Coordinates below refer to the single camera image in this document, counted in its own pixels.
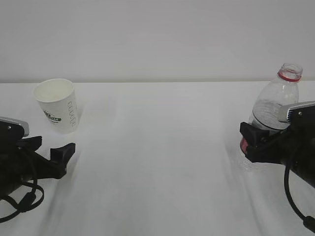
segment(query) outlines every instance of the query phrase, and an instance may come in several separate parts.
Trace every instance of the table surface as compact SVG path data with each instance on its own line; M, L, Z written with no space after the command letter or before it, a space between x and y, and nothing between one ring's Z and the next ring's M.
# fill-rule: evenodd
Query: table surface
M0 84L1 116L42 135L38 153L77 144L66 176L39 182L42 205L0 224L0 235L312 235L286 200L284 166L244 168L239 124L265 85L78 83L79 128L60 135L32 97L36 84ZM300 101L315 100L315 82L299 88ZM290 186L315 215L315 190L294 174ZM11 211L1 202L0 216Z

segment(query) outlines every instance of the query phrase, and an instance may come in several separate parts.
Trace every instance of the paper cup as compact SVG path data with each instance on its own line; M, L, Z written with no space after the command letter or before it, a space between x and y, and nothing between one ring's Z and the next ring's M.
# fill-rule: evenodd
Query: paper cup
M78 127L74 84L65 79L44 81L34 89L34 97L55 129L62 134Z

